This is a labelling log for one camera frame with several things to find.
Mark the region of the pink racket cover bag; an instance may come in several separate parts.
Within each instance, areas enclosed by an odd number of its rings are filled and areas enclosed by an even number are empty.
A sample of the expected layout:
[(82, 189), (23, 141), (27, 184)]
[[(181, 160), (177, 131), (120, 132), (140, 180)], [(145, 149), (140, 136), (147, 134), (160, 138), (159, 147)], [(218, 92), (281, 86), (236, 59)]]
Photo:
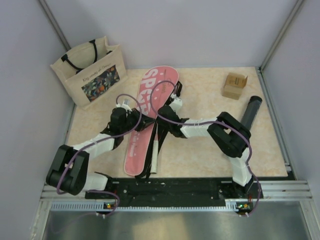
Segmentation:
[[(163, 65), (149, 69), (140, 82), (137, 95), (142, 114), (155, 119), (157, 116), (154, 110), (166, 103), (178, 81), (179, 73), (171, 66)], [(142, 176), (148, 171), (155, 146), (153, 139), (157, 139), (155, 127), (156, 124), (153, 123), (140, 132), (131, 133), (124, 162), (124, 172), (127, 175)]]

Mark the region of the pink racket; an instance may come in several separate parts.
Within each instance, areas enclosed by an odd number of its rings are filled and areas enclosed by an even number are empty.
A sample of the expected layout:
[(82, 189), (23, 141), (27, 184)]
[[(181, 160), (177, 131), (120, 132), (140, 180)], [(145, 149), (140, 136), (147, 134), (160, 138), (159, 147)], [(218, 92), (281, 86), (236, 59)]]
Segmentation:
[(150, 173), (151, 174), (156, 174), (157, 173), (158, 154), (159, 154), (159, 141), (156, 139), (156, 140), (153, 141), (152, 156), (151, 156), (151, 167), (150, 167)]

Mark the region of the black shuttlecock tube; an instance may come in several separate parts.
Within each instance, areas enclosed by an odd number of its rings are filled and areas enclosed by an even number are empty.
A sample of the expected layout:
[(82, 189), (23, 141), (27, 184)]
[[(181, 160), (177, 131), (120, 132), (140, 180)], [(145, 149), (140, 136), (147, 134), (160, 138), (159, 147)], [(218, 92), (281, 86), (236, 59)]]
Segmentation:
[(241, 124), (244, 125), (248, 130), (252, 128), (255, 118), (258, 114), (262, 99), (259, 96), (253, 95), (250, 97), (245, 112), (241, 119)]

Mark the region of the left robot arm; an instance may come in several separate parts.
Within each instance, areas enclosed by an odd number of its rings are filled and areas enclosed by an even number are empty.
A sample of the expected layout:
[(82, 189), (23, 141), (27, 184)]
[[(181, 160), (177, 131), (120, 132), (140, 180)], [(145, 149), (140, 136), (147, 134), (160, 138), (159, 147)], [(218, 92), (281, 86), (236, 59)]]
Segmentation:
[(125, 135), (132, 131), (141, 132), (155, 121), (135, 108), (114, 108), (110, 122), (96, 137), (73, 146), (63, 144), (57, 149), (46, 184), (55, 187), (58, 194), (76, 196), (93, 190), (102, 198), (109, 198), (114, 191), (113, 185), (102, 173), (88, 173), (89, 161), (116, 149)]

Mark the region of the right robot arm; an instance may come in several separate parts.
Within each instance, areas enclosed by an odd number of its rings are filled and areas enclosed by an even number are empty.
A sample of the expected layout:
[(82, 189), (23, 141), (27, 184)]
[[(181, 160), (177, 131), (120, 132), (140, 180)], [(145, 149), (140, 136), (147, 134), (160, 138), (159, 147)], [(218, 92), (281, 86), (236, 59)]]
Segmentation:
[(258, 106), (249, 103), (241, 121), (225, 111), (217, 118), (208, 120), (179, 118), (168, 105), (161, 107), (157, 113), (159, 125), (176, 138), (212, 138), (231, 162), (232, 180), (235, 182), (233, 185), (234, 194), (239, 198), (245, 198), (252, 191), (249, 182), (253, 180), (253, 174), (248, 169), (248, 159), (252, 156), (250, 130), (258, 111)]

